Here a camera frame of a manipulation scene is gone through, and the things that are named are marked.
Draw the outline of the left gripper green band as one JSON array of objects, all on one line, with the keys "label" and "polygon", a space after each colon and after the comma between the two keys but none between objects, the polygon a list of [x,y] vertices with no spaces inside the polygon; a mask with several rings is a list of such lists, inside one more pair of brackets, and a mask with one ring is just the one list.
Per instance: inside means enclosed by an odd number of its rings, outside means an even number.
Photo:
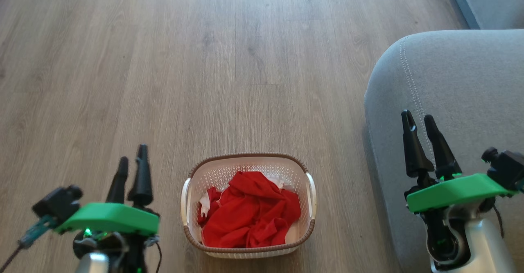
[{"label": "left gripper green band", "polygon": [[81,207],[55,230],[59,234],[78,231],[74,250],[80,262],[77,273],[147,273],[145,252],[158,245],[159,215],[141,210],[152,203],[151,168],[148,146],[137,150],[136,174],[125,202],[129,159],[121,157],[106,203]]}]

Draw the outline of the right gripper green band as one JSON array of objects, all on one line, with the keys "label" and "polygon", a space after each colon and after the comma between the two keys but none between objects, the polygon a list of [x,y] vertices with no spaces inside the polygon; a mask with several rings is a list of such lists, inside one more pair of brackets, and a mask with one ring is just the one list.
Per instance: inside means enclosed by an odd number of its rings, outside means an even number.
[{"label": "right gripper green band", "polygon": [[518,194],[518,176],[490,178],[487,174],[473,174],[454,178],[462,174],[462,169],[434,117],[425,115],[424,123],[434,150],[435,168],[425,155],[412,113],[404,110],[401,121],[407,176],[426,178],[435,170],[436,177],[445,181],[407,195],[409,211],[425,224],[431,271],[517,271],[502,228],[496,228],[482,213],[494,207],[492,201],[497,197]]}]

